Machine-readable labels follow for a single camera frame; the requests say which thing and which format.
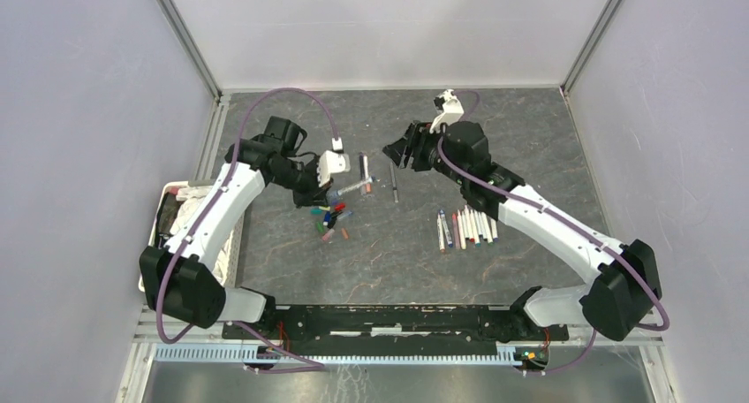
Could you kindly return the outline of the clear blue pen cap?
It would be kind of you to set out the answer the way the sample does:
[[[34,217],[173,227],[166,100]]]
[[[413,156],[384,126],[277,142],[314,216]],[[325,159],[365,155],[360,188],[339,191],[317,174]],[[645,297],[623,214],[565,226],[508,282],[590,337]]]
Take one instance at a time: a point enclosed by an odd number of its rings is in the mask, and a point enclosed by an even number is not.
[[[347,210],[344,213],[337,216],[337,221],[346,219],[348,217],[351,217],[353,215],[353,212],[351,210]]]

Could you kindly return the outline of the pink clear marker cap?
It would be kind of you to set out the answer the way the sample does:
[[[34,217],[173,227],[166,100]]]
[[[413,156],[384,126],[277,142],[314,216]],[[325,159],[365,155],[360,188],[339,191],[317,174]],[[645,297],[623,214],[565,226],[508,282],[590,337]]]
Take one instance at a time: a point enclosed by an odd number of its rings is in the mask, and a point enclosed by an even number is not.
[[[330,239],[331,239],[331,237],[332,237],[332,236],[334,235],[334,233],[335,233],[335,230],[334,230],[334,229],[330,229],[330,230],[326,231],[326,232],[325,232],[325,233],[324,233],[324,234],[322,235],[322,241],[328,241],[328,240],[330,240]]]

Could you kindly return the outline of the blue clear capped pen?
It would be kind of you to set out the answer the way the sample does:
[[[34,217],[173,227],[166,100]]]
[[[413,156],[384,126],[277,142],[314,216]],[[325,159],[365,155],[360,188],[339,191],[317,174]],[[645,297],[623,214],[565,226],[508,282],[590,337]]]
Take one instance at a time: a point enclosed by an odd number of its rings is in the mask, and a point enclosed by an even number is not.
[[[438,210],[438,216],[440,219],[440,225],[442,227],[445,244],[447,247],[453,247],[454,243],[451,236],[450,227],[448,226],[447,217],[443,209]]]

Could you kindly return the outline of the red capped marker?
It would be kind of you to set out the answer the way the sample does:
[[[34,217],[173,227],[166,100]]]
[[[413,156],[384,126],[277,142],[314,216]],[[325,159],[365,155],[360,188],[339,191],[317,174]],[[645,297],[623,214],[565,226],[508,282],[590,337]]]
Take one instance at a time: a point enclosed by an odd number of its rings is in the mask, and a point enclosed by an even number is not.
[[[463,222],[465,224],[464,231],[465,231],[466,239],[470,241],[471,243],[475,243],[471,213],[467,205],[465,205],[464,210],[463,210]]]

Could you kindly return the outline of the purple capped marker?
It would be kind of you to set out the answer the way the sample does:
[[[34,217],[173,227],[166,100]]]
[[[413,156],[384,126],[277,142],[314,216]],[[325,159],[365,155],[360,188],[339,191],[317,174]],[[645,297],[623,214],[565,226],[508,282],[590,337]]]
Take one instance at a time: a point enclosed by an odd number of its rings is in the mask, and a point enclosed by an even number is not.
[[[488,217],[488,224],[489,224],[489,228],[491,232],[492,241],[497,242],[499,240],[497,222],[492,217]]]

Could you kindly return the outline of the brown capped white marker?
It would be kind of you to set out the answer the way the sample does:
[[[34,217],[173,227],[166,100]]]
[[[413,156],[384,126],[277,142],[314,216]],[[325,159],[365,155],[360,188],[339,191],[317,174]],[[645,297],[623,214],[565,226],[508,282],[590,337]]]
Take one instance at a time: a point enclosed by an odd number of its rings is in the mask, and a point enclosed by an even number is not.
[[[441,254],[444,254],[446,252],[446,242],[444,237],[443,222],[440,215],[437,215],[436,217],[436,225],[439,251]]]

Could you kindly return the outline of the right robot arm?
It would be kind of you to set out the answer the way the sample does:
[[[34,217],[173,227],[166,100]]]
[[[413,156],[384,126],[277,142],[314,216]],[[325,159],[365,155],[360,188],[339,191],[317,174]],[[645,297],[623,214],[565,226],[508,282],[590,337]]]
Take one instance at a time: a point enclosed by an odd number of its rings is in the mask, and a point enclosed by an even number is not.
[[[543,198],[493,161],[480,125],[414,122],[382,152],[400,168],[440,172],[459,185],[470,208],[524,233],[581,278],[577,287],[538,287],[519,298],[520,309],[510,316],[517,337],[535,338],[552,325],[587,324],[622,341],[635,329],[670,327],[654,250],[642,240],[625,244],[598,232]]]

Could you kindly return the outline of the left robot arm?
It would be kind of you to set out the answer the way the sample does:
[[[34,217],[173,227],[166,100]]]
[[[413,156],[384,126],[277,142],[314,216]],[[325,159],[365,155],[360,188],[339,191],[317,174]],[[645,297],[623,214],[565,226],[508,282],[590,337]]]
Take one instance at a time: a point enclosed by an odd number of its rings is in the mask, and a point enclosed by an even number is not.
[[[349,171],[340,138],[310,162],[297,160],[306,131],[289,119],[272,117],[263,133],[231,146],[216,182],[202,203],[161,246],[148,246],[139,259],[147,305],[196,327],[244,321],[255,338],[277,327],[269,296],[223,285],[213,268],[225,242],[255,198],[274,184],[292,192],[298,207],[322,205],[336,173]]]

